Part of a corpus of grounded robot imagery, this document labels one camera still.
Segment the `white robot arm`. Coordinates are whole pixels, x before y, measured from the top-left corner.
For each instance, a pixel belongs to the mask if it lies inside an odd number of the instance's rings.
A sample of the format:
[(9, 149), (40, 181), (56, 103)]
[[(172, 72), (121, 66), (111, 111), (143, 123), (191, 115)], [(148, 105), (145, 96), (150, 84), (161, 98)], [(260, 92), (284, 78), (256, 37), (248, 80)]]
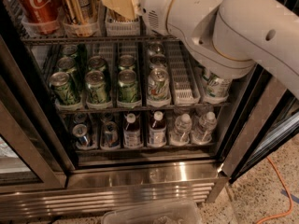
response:
[(299, 18), (277, 0), (101, 0), (126, 19), (180, 40), (223, 79), (261, 65), (299, 98)]

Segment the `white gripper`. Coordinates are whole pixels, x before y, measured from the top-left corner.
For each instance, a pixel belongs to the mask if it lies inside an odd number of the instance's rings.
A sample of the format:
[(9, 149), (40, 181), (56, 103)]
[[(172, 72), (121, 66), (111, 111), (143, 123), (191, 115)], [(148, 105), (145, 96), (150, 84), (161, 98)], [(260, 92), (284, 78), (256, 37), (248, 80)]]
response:
[(148, 29), (168, 35), (166, 21), (173, 0), (101, 0), (107, 8), (116, 11), (123, 17), (134, 21), (139, 17), (140, 2), (142, 19)]

